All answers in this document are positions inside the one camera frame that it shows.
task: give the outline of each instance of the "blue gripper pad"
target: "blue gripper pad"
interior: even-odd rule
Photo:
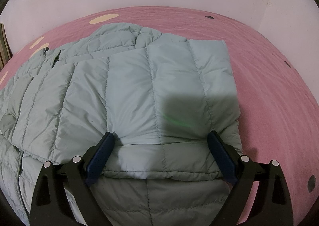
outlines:
[[[222,139],[219,140],[212,131],[207,136],[208,148],[211,151],[211,154],[213,155],[219,169],[221,170],[223,177],[227,182],[234,186],[238,181],[236,174],[236,164],[233,162],[232,158],[225,149],[226,144],[222,143],[221,141]]]
[[[85,183],[87,186],[94,184],[98,180],[106,161],[114,149],[114,145],[114,135],[110,132],[107,132],[97,145],[95,154],[86,166]]]

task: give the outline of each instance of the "bed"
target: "bed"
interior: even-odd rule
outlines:
[[[129,7],[96,13],[51,30],[14,54],[0,72],[0,89],[39,50],[77,41],[104,24],[118,22],[187,39],[226,42],[241,111],[243,153],[256,162],[280,162],[297,225],[319,195],[315,186],[319,177],[319,106],[289,61],[247,25],[219,14],[172,7]],[[242,221],[247,218],[253,197],[248,200]]]

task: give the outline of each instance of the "yellow spot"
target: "yellow spot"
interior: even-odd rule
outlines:
[[[8,73],[8,72],[6,72],[6,73],[3,75],[3,77],[1,78],[1,80],[0,80],[0,85],[1,85],[1,83],[4,81],[5,77],[7,76],[7,73]]]
[[[37,46],[43,39],[44,39],[44,36],[42,36],[42,37],[39,38],[36,42],[34,42],[29,49],[32,49],[32,48],[34,48],[35,46]]]
[[[46,43],[46,44],[43,44],[40,48],[38,48],[35,52],[32,53],[32,55],[30,56],[30,58],[36,54],[39,50],[43,49],[43,48],[46,48],[46,47],[49,47],[49,44]]]
[[[118,16],[119,16],[119,14],[105,14],[105,15],[99,16],[99,17],[94,18],[93,20],[89,21],[89,24],[97,24],[97,23],[105,22],[109,19],[112,19],[112,18],[115,18]]]

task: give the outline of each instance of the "pink bed sheet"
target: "pink bed sheet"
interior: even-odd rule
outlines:
[[[106,14],[118,16],[89,23]],[[243,152],[257,162],[280,162],[297,225],[319,195],[318,186],[311,193],[307,188],[310,176],[319,178],[319,106],[295,68],[285,63],[291,65],[289,61],[247,25],[214,13],[172,7],[130,7],[96,13],[45,33],[32,49],[38,38],[26,45],[0,72],[0,77],[5,75],[0,88],[39,46],[49,43],[53,49],[114,22],[130,22],[191,39],[226,41],[240,103]],[[246,219],[253,198],[252,194],[240,221]]]

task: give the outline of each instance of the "round metal joint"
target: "round metal joint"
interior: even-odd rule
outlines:
[[[75,157],[72,159],[72,161],[73,161],[74,163],[78,163],[78,162],[81,161],[81,157],[80,157],[80,156],[75,156]]]
[[[273,160],[272,161],[272,164],[276,167],[276,166],[279,166],[279,162],[277,160]]]
[[[49,166],[51,166],[51,162],[50,162],[50,161],[45,161],[44,164],[43,164],[43,166],[44,166],[45,168],[48,168]]]
[[[244,162],[248,162],[249,161],[249,157],[248,156],[241,156],[241,160],[244,161]]]

